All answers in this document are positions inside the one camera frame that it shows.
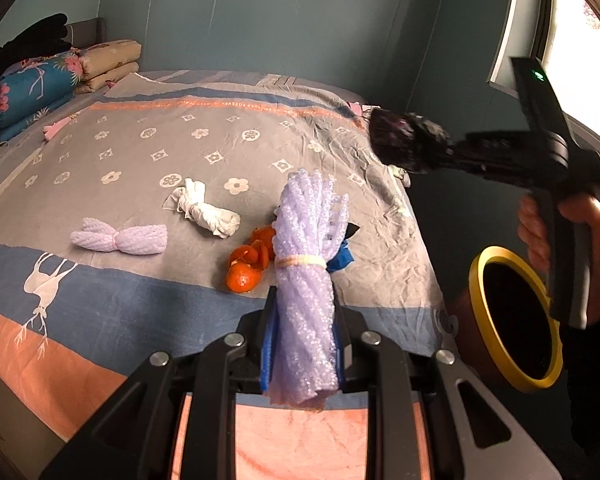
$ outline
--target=silver screw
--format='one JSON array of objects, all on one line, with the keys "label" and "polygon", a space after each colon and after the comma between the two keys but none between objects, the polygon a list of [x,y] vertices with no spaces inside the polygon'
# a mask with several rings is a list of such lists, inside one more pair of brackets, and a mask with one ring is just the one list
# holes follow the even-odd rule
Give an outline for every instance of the silver screw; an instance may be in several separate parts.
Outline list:
[{"label": "silver screw", "polygon": [[364,344],[369,346],[379,345],[382,341],[380,334],[378,332],[372,332],[371,330],[365,330],[362,334],[360,334],[360,339]]},{"label": "silver screw", "polygon": [[244,343],[244,336],[242,334],[238,334],[237,332],[231,332],[224,336],[224,344],[227,346],[232,346],[237,348]]},{"label": "silver screw", "polygon": [[169,362],[169,354],[167,352],[154,352],[149,357],[149,362],[153,366],[164,366]]},{"label": "silver screw", "polygon": [[436,352],[436,359],[443,365],[452,365],[456,362],[456,356],[451,350],[438,350]]}]

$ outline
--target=human hand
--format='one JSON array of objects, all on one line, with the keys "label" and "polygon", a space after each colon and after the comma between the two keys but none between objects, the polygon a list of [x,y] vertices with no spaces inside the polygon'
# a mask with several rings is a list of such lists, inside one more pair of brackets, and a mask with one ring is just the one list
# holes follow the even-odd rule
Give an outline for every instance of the human hand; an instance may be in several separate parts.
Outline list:
[{"label": "human hand", "polygon": [[[591,227],[591,280],[587,323],[600,320],[600,202],[593,196],[581,193],[558,204],[560,214],[576,224]],[[546,239],[546,225],[542,220],[538,203],[530,195],[520,199],[518,209],[518,236],[527,246],[529,262],[541,272],[549,272],[551,248]]]}]

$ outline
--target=deer print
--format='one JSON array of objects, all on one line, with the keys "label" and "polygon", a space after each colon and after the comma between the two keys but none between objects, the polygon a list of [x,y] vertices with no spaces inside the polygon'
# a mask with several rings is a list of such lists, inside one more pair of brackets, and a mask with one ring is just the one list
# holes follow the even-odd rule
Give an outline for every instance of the deer print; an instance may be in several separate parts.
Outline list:
[{"label": "deer print", "polygon": [[69,272],[75,269],[78,264],[74,264],[70,269],[65,270],[64,272],[60,272],[62,266],[66,263],[66,259],[62,260],[62,263],[58,265],[58,268],[54,270],[51,274],[45,274],[44,272],[40,272],[40,265],[45,260],[48,260],[52,257],[52,253],[42,253],[38,258],[36,263],[33,266],[33,271],[29,275],[29,277],[24,282],[24,291],[28,294],[35,294],[40,298],[38,302],[38,306],[33,310],[33,316],[22,326],[20,332],[15,337],[14,342],[16,346],[18,346],[24,339],[27,337],[27,325],[31,324],[31,329],[33,329],[33,322],[37,317],[40,318],[40,332],[43,332],[42,343],[38,347],[38,359],[44,357],[45,348],[48,344],[48,338],[46,336],[46,308],[51,304],[51,302],[56,298],[56,294],[58,293],[58,286],[60,285],[60,280],[62,280]]}]

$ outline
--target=device handle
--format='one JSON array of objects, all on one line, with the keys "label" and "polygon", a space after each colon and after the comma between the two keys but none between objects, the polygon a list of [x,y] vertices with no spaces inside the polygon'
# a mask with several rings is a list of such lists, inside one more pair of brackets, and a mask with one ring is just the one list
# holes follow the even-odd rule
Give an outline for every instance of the device handle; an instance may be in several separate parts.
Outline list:
[{"label": "device handle", "polygon": [[557,200],[546,190],[535,189],[540,216],[546,225],[551,249],[547,289],[549,315],[560,323],[583,330],[587,326],[587,302],[591,267],[591,228],[574,224],[560,214]]}]

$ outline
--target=window frame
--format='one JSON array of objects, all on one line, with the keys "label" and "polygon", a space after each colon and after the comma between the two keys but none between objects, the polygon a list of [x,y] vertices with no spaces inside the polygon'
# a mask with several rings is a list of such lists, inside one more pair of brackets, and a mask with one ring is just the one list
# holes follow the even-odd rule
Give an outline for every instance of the window frame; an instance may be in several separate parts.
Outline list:
[{"label": "window frame", "polygon": [[[507,60],[511,56],[533,56],[544,66],[555,33],[554,12],[555,0],[509,0],[507,19],[487,79],[492,88],[518,98]],[[600,153],[600,136],[569,114],[565,116],[578,140]]]}]

